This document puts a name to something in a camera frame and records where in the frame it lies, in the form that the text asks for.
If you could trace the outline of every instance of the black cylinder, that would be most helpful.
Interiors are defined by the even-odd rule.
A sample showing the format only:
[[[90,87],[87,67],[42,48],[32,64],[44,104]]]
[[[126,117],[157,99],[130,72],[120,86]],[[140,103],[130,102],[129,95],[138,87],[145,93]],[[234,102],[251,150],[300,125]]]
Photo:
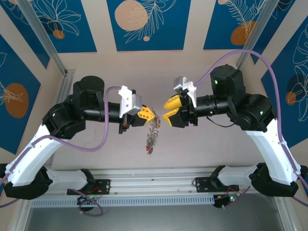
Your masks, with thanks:
[[[122,118],[120,115],[120,104],[119,103],[108,103],[109,110],[109,122],[110,123],[120,123]],[[101,111],[98,107],[85,109],[83,111],[83,116],[86,120],[105,122],[105,112]]]
[[[214,95],[197,97],[197,107],[194,109],[197,117],[225,114],[230,111],[225,99],[218,99]]]

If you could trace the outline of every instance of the gray metal floor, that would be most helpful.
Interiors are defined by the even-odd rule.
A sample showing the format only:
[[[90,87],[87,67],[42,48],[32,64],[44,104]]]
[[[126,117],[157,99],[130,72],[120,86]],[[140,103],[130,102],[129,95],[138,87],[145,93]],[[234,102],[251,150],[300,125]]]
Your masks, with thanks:
[[[279,231],[283,227],[273,198],[259,194],[247,194],[226,210],[212,205],[110,207],[99,218],[81,215],[77,208],[34,208],[26,226],[26,231],[79,230]]]

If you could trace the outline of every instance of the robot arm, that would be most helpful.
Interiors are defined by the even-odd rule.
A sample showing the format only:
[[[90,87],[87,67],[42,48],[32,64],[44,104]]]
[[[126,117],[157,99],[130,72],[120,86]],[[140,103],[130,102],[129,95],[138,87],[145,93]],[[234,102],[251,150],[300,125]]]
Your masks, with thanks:
[[[88,192],[95,179],[87,169],[78,171],[53,171],[43,167],[51,155],[62,146],[51,139],[44,139],[32,147],[38,138],[52,135],[64,141],[86,128],[86,120],[104,122],[104,81],[95,76],[87,76],[73,85],[73,94],[63,103],[56,104],[44,116],[37,133],[25,148],[31,147],[23,159],[10,172],[18,157],[9,164],[0,165],[0,177],[10,173],[5,187],[8,197],[34,199],[47,191],[66,189]],[[137,127],[149,123],[154,114],[142,105],[136,91],[122,86],[119,90],[121,103],[108,102],[109,122],[119,124],[119,134],[130,126]]]
[[[192,82],[185,77],[177,78],[174,90],[178,94],[166,102],[164,108],[171,111],[163,119],[172,127],[184,128],[189,123],[197,126],[199,117],[227,114],[252,138],[265,163],[250,167],[219,166],[213,172],[211,184],[247,185],[267,196],[294,196],[297,175],[279,142],[276,113],[269,99],[246,93],[241,71],[229,65],[216,67],[210,77],[213,95],[201,97],[196,97]],[[304,177],[307,167],[297,162],[295,165]]]

